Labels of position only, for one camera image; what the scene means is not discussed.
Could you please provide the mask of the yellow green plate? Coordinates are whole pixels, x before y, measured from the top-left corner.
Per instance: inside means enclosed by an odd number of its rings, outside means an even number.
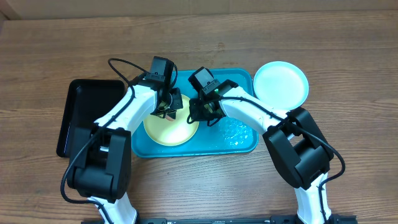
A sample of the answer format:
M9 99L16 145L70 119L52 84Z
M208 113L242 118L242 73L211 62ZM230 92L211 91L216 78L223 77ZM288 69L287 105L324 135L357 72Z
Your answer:
M199 122L187 123L189 100L189 97L182 95L183 108L177 110L174 121L154 115L148 116L144 120L144 129L148 136L163 146L178 146L191 139L199 127Z

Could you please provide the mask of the light blue plate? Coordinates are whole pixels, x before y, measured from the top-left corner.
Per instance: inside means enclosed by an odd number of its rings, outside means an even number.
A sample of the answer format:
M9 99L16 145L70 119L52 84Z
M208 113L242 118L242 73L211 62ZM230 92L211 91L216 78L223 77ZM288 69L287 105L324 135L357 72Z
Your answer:
M263 65L254 76L253 87L259 100L278 110L302 106L309 94L309 83L303 71L284 61Z

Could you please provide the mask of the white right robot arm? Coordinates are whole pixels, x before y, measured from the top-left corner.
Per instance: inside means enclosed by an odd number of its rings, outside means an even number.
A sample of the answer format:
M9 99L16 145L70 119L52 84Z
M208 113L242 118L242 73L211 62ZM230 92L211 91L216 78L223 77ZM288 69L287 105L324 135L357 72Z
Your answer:
M295 190L300 223L329 223L325 185L331 146L302 104L309 92L308 80L287 62L263 65L253 80L250 95L232 80L223 82L201 67L188 81L198 93L190 100L189 123L234 118L262 135L274 167Z

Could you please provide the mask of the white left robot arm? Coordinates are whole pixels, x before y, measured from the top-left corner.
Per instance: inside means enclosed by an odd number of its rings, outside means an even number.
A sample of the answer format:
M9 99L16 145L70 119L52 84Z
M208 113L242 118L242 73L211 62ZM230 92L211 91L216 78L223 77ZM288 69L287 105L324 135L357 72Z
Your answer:
M154 57L150 70L127 82L124 97L94 123L76 127L70 140L70 162L60 193L74 204L93 204L103 223L136 223L137 210L127 188L131 178L131 136L149 115L173 121L183 107L175 87L173 61Z

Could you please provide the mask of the red black sponge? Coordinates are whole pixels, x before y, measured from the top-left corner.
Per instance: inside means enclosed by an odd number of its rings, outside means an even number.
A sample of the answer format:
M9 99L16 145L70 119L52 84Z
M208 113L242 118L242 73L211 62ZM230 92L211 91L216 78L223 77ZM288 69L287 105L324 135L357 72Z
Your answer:
M176 119L176 112L173 113L166 113L165 114L165 119L169 120L169 121L175 121Z

